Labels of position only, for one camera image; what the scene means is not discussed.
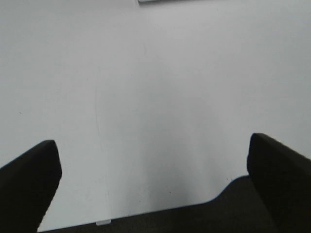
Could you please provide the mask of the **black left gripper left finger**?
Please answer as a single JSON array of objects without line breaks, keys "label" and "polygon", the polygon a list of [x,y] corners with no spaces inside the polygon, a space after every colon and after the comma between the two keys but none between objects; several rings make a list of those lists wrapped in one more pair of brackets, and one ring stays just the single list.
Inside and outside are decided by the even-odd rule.
[{"label": "black left gripper left finger", "polygon": [[0,231],[35,233],[62,176],[56,142],[45,140],[0,169]]}]

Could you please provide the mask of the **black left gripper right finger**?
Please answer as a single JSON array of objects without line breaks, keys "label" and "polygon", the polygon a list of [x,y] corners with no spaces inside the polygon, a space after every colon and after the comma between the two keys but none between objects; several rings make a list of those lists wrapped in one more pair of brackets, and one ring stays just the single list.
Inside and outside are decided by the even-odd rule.
[{"label": "black left gripper right finger", "polygon": [[311,231],[311,161],[263,133],[251,135],[247,171],[281,233]]}]

